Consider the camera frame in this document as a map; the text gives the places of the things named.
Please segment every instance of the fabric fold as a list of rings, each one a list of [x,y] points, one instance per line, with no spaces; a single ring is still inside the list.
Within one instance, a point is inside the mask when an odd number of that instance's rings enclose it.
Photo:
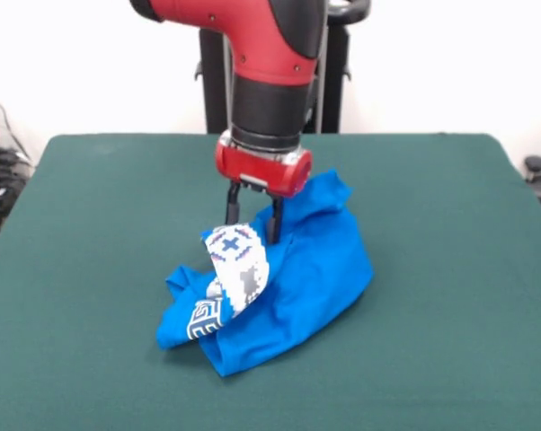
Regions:
[[[286,199],[279,243],[268,245],[263,209],[249,224],[201,235],[214,271],[179,267],[167,279],[174,303],[157,330],[161,348],[198,339],[221,376],[245,371],[304,342],[348,308],[374,271],[350,189],[335,171]]]

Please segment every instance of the green felt surface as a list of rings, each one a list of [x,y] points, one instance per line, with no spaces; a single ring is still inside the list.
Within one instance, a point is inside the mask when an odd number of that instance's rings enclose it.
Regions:
[[[0,236],[0,431],[541,430],[541,206],[488,136],[305,136],[354,188],[367,292],[225,380],[160,351],[164,279],[223,218],[215,141],[50,143]]]

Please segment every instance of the blue towel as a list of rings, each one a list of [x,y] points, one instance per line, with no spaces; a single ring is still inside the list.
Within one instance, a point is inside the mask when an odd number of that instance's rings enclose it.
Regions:
[[[174,303],[156,333],[160,348],[198,339],[221,376],[260,365],[303,343],[353,304],[373,268],[350,189],[335,171],[284,202],[279,243],[267,245],[271,207],[249,224],[202,234],[214,271],[181,266],[167,279]]]

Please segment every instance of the black cart handle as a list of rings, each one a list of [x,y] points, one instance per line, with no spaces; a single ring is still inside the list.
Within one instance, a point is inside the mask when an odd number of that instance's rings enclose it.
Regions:
[[[351,25],[364,20],[370,13],[370,0],[347,0],[328,6],[328,25]]]

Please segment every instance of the black cable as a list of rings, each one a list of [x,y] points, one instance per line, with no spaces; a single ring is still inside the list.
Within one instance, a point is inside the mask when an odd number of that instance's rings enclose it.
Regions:
[[[9,134],[13,138],[13,141],[15,141],[15,143],[17,144],[21,152],[25,155],[25,157],[27,157],[27,160],[30,160],[31,158],[29,154],[27,153],[27,151],[25,150],[25,147],[21,144],[21,141],[17,139],[17,136],[15,136],[15,133],[11,129],[11,124],[9,123],[9,118],[7,117],[7,111],[5,110],[4,106],[1,103],[0,103],[0,110],[3,113],[4,124],[7,127]]]

